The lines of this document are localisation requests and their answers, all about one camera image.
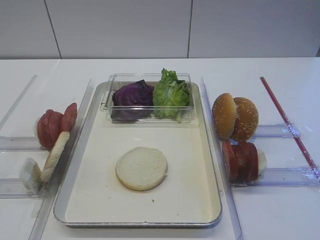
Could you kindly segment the white bun bottom on tray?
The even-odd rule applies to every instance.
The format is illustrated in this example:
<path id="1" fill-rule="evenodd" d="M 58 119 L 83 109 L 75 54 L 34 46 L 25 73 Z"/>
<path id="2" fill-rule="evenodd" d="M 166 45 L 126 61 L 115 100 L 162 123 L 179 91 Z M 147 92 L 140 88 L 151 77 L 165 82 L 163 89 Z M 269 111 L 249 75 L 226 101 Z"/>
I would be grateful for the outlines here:
<path id="1" fill-rule="evenodd" d="M 117 179 L 126 188 L 148 191 L 163 182 L 168 172 L 168 161 L 158 149 L 136 147 L 121 156 L 115 172 Z"/>

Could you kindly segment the left tomato slice stack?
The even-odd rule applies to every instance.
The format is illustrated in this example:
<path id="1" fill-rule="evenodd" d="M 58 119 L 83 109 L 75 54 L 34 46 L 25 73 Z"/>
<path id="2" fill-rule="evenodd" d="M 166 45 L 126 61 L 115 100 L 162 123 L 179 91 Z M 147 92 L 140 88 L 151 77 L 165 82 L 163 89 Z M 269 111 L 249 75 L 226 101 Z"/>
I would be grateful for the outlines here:
<path id="1" fill-rule="evenodd" d="M 61 120 L 63 114 L 52 109 L 48 109 L 38 120 L 36 132 L 42 147 L 51 149 L 61 133 Z"/>

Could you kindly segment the left sesame bun top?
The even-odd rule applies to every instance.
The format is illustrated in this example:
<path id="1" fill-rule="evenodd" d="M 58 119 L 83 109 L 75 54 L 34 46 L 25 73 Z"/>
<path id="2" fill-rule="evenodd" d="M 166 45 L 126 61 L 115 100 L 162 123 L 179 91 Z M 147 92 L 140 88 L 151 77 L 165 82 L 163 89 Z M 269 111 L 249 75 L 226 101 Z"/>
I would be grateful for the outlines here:
<path id="1" fill-rule="evenodd" d="M 234 131 L 237 115 L 232 95 L 227 92 L 219 95 L 213 103 L 211 112 L 218 136 L 227 140 Z"/>

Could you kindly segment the clear track lower right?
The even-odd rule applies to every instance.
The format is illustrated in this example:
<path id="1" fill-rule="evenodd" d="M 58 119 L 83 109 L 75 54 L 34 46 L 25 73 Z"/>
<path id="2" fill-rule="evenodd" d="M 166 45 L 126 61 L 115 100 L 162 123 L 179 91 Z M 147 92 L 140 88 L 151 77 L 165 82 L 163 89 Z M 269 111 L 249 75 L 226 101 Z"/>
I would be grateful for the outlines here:
<path id="1" fill-rule="evenodd" d="M 308 167 L 267 168 L 252 182 L 231 181 L 232 187 L 319 187 L 320 174 Z"/>

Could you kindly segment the clear rail of tray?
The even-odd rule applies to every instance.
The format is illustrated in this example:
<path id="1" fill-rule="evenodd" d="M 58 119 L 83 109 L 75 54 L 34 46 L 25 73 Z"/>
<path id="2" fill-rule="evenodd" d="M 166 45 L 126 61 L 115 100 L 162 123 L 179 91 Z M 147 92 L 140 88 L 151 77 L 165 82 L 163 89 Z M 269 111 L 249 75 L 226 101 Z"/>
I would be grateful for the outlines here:
<path id="1" fill-rule="evenodd" d="M 203 111 L 206 116 L 206 129 L 210 132 L 211 141 L 214 148 L 214 154 L 216 158 L 216 162 L 218 165 L 218 173 L 221 178 L 221 187 L 222 193 L 227 203 L 227 208 L 229 212 L 229 218 L 232 223 L 233 234 L 235 240 L 244 240 L 242 226 L 239 220 L 238 211 L 236 208 L 233 191 L 231 189 L 231 185 L 228 178 L 228 172 L 225 166 L 224 158 L 223 158 L 223 151 L 221 147 L 221 142 L 219 141 L 216 130 L 215 130 L 215 123 L 213 120 L 213 114 L 211 110 L 211 104 L 209 101 L 209 95 L 206 88 L 206 84 L 204 82 L 203 76 L 200 77 L 200 89 L 201 89 L 201 97 L 203 103 Z"/>
<path id="2" fill-rule="evenodd" d="M 63 176 L 69 161 L 72 158 L 79 136 L 81 134 L 83 124 L 86 118 L 87 108 L 90 105 L 92 93 L 95 89 L 94 81 L 89 80 L 81 104 L 78 107 L 77 119 L 75 126 L 70 132 L 70 139 L 65 145 L 65 148 L 60 156 L 60 159 L 51 175 L 49 182 L 45 185 L 44 198 L 37 212 L 37 216 L 29 235 L 30 240 L 40 240 L 42 238 L 48 217 L 54 204 L 56 194 L 59 191 Z"/>

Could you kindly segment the green lettuce leaf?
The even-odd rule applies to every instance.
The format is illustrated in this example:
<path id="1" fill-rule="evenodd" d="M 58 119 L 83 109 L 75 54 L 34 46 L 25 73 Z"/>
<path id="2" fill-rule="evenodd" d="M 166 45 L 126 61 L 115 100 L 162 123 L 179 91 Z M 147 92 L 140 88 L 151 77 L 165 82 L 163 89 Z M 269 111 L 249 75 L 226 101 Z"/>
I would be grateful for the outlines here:
<path id="1" fill-rule="evenodd" d="M 178 79 L 174 70 L 161 70 L 161 80 L 153 91 L 154 115 L 159 119 L 182 122 L 183 110 L 191 101 L 190 88 L 185 80 Z"/>

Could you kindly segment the right sesame bun top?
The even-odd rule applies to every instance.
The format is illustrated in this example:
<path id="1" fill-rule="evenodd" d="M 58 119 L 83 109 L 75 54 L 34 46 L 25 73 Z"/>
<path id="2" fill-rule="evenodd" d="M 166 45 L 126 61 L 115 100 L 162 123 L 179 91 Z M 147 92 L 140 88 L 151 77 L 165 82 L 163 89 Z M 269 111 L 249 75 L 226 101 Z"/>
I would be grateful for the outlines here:
<path id="1" fill-rule="evenodd" d="M 249 140 L 259 124 L 259 112 L 256 105 L 248 98 L 235 97 L 236 119 L 230 139 L 239 142 Z"/>

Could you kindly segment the clear plastic container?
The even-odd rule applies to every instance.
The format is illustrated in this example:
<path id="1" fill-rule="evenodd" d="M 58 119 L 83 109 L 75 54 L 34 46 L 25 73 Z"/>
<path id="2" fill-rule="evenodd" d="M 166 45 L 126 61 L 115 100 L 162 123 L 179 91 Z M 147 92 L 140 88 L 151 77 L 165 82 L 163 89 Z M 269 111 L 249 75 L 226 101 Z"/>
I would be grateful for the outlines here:
<path id="1" fill-rule="evenodd" d="M 193 109 L 190 75 L 166 69 L 113 74 L 101 106 L 113 123 L 188 123 Z"/>

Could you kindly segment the leaning tomato slice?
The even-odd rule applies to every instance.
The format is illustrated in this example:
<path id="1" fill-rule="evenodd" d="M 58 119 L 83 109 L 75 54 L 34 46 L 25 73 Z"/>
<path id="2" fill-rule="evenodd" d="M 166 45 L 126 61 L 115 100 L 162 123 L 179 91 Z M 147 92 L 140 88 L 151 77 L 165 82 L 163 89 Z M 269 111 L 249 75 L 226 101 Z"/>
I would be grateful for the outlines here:
<path id="1" fill-rule="evenodd" d="M 77 103 L 73 102 L 66 108 L 64 112 L 64 115 L 60 122 L 60 130 L 62 132 L 70 132 L 76 123 L 77 115 Z"/>

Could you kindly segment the clear track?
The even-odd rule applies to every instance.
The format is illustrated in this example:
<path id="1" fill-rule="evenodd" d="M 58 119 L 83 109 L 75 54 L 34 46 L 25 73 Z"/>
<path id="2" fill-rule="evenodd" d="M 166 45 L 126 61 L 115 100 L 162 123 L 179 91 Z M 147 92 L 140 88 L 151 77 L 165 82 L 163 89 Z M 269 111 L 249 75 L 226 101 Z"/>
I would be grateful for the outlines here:
<path id="1" fill-rule="evenodd" d="M 253 139 L 263 138 L 294 138 L 300 137 L 301 131 L 293 124 L 260 124 L 258 125 Z"/>
<path id="2" fill-rule="evenodd" d="M 27 189 L 19 178 L 0 179 L 1 199 L 41 199 L 45 196 L 46 190 L 40 188 L 37 193 Z"/>
<path id="3" fill-rule="evenodd" d="M 47 151 L 48 149 L 41 146 L 37 137 L 12 137 L 1 136 L 0 137 L 0 150 L 3 152 L 12 151 Z"/>
<path id="4" fill-rule="evenodd" d="M 267 168 L 252 182 L 231 181 L 232 187 L 319 187 L 320 174 L 308 167 Z"/>

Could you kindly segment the clear rail left of tray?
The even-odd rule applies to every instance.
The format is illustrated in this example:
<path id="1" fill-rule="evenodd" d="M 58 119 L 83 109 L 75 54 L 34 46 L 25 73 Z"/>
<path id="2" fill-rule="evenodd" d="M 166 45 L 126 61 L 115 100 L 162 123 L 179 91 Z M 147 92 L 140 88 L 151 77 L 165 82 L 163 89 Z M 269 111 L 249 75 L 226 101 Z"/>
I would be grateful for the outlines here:
<path id="1" fill-rule="evenodd" d="M 86 118 L 87 108 L 90 105 L 92 93 L 95 89 L 94 81 L 89 80 L 81 104 L 78 107 L 77 119 L 75 126 L 70 132 L 70 139 L 65 145 L 65 148 L 60 156 L 60 159 L 51 175 L 49 182 L 45 185 L 44 198 L 37 212 L 37 216 L 29 235 L 30 240 L 40 240 L 42 238 L 48 217 L 54 204 L 56 194 L 59 191 L 63 176 L 69 161 L 72 158 L 79 136 L 81 134 L 83 124 Z"/>

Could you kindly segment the right meat slice stack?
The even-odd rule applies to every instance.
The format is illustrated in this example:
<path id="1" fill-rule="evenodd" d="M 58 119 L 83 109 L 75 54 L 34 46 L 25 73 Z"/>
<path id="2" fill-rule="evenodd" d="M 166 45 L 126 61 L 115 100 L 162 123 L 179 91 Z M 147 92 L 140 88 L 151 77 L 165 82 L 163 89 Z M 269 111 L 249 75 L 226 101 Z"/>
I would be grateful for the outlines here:
<path id="1" fill-rule="evenodd" d="M 253 182 L 258 179 L 258 151 L 253 143 L 222 141 L 222 154 L 231 182 Z"/>

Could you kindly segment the leaning bun bottom slice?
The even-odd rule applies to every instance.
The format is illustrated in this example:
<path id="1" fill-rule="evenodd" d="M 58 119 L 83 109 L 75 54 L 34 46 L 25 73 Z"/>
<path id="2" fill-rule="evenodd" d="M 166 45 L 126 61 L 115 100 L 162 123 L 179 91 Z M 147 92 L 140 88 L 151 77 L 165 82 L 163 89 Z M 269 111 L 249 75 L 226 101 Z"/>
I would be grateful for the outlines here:
<path id="1" fill-rule="evenodd" d="M 50 180 L 52 173 L 60 159 L 60 156 L 69 138 L 70 138 L 70 132 L 68 131 L 63 131 L 58 136 L 53 148 L 51 149 L 46 159 L 45 165 L 40 175 L 40 180 L 43 183 L 47 183 Z"/>

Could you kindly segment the red straw rod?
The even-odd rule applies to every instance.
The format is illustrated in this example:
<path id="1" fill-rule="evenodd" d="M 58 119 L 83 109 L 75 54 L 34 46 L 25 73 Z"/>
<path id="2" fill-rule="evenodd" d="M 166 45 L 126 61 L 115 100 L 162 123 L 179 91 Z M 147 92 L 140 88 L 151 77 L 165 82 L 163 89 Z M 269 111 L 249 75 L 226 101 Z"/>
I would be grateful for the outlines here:
<path id="1" fill-rule="evenodd" d="M 293 124 L 288 119 L 285 111 L 283 110 L 282 106 L 278 102 L 276 96 L 274 95 L 273 91 L 271 90 L 271 88 L 270 88 L 269 84 L 267 83 L 266 79 L 263 76 L 261 76 L 260 80 L 261 80 L 263 86 L 265 87 L 266 91 L 268 92 L 273 104 L 275 105 L 276 109 L 278 110 L 279 114 L 281 115 L 283 121 L 287 125 L 288 130 L 292 134 L 292 136 L 293 136 L 297 146 L 299 147 L 301 153 L 303 154 L 306 162 L 308 163 L 308 165 L 312 169 L 313 174 L 315 175 L 315 177 L 318 180 L 320 180 L 320 170 L 319 170 L 319 168 L 317 167 L 316 163 L 314 162 L 313 158 L 311 157 L 310 153 L 308 152 L 307 148 L 305 147 L 303 141 L 298 136 L 297 131 L 294 129 Z"/>

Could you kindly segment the sesame bun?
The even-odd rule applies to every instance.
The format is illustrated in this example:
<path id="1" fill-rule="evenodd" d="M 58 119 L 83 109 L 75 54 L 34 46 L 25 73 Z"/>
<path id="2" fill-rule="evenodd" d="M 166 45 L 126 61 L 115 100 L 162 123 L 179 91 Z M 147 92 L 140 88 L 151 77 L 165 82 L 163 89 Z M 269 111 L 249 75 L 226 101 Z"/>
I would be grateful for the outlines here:
<path id="1" fill-rule="evenodd" d="M 211 112 L 218 136 L 227 140 L 234 131 L 237 115 L 232 95 L 227 92 L 219 95 L 213 103 Z"/>
<path id="2" fill-rule="evenodd" d="M 230 139 L 239 142 L 249 140 L 259 124 L 259 112 L 256 105 L 248 98 L 235 97 L 236 119 Z"/>

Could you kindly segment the clear track lower left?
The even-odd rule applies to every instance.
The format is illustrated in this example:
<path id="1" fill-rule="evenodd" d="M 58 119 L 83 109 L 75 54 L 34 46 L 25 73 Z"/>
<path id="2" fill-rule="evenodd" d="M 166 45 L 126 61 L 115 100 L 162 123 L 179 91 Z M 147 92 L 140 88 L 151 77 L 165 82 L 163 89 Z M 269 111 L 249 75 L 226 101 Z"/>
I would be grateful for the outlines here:
<path id="1" fill-rule="evenodd" d="M 1 199 L 41 199 L 45 196 L 46 190 L 40 188 L 37 193 L 27 189 L 19 178 L 0 179 Z"/>

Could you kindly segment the clear rod far left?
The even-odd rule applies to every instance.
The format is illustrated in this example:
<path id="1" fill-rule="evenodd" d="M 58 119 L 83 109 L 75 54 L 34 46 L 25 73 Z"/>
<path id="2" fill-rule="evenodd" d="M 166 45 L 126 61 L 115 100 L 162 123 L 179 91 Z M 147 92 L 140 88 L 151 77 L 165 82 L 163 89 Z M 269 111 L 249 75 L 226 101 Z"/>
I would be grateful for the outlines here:
<path id="1" fill-rule="evenodd" d="M 23 97 L 26 95 L 30 87 L 33 85 L 33 83 L 38 78 L 38 75 L 35 74 L 31 77 L 30 81 L 27 83 L 27 85 L 24 87 L 24 89 L 21 91 L 21 93 L 18 95 L 16 100 L 13 102 L 13 104 L 10 106 L 6 114 L 3 116 L 3 118 L 0 120 L 0 129 L 4 127 L 7 120 L 10 118 L 16 107 L 19 105 L 20 101 L 23 99 Z"/>

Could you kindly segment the purple cabbage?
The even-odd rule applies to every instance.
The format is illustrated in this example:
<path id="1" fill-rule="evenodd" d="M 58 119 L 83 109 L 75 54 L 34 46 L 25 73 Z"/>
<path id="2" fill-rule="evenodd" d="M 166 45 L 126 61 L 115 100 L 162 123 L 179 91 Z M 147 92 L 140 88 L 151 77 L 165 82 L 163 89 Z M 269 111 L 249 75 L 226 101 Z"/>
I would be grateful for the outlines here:
<path id="1" fill-rule="evenodd" d="M 148 109 L 124 109 L 124 107 L 152 107 L 154 87 L 148 85 L 144 79 L 135 83 L 127 84 L 112 95 L 114 107 L 120 107 L 119 110 L 114 109 L 111 113 L 111 119 L 119 122 L 135 122 L 138 119 L 148 118 L 152 113 Z"/>

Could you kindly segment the clear rail right of tray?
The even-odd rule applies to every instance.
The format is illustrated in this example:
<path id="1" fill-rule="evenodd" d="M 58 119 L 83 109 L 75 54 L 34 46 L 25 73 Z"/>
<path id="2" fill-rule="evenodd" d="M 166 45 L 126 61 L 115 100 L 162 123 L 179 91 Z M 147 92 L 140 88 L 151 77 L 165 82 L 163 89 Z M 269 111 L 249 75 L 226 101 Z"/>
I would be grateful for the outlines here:
<path id="1" fill-rule="evenodd" d="M 232 223 L 233 234 L 235 240 L 244 240 L 242 226 L 239 220 L 238 211 L 236 208 L 233 191 L 231 189 L 231 185 L 228 178 L 228 172 L 225 166 L 224 158 L 223 158 L 223 151 L 221 147 L 221 142 L 219 141 L 216 130 L 215 130 L 215 123 L 213 120 L 213 114 L 211 110 L 211 104 L 209 101 L 209 95 L 206 88 L 206 84 L 204 82 L 203 76 L 200 77 L 200 89 L 201 89 L 201 97 L 203 103 L 203 111 L 206 116 L 206 129 L 210 132 L 211 141 L 214 148 L 214 154 L 216 158 L 216 162 L 218 165 L 218 173 L 221 178 L 221 187 L 222 193 L 227 203 L 227 208 L 229 212 L 229 218 Z"/>

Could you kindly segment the clear track upper left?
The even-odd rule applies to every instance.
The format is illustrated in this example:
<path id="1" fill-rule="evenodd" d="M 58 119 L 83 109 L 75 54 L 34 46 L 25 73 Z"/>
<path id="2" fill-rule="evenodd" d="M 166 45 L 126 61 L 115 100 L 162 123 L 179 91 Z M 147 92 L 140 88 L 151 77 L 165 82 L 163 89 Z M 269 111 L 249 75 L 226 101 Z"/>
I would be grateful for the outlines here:
<path id="1" fill-rule="evenodd" d="M 0 150 L 3 152 L 12 151 L 47 151 L 48 149 L 41 146 L 37 137 L 12 137 L 1 136 L 0 137 Z"/>

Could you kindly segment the metal baking tray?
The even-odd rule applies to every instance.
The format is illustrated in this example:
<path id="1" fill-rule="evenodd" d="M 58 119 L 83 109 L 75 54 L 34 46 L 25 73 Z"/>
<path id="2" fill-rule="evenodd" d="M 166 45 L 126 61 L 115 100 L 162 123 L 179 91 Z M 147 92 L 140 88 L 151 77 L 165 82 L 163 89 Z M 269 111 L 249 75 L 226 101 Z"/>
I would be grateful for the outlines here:
<path id="1" fill-rule="evenodd" d="M 116 124 L 101 110 L 107 82 L 94 93 L 82 132 L 56 198 L 53 214 L 70 228 L 206 228 L 222 214 L 200 91 L 192 84 L 189 123 Z M 124 187 L 120 157 L 136 147 L 167 159 L 163 182 L 147 191 Z"/>

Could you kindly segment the clear track upper right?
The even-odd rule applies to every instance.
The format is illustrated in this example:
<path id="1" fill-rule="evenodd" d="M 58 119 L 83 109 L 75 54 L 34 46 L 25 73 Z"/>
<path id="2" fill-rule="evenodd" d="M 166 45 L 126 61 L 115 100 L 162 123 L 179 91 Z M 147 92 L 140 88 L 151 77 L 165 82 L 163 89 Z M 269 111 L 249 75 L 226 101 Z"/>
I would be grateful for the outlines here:
<path id="1" fill-rule="evenodd" d="M 263 138 L 294 138 L 300 137 L 301 131 L 293 124 L 260 124 L 258 125 L 253 139 Z"/>

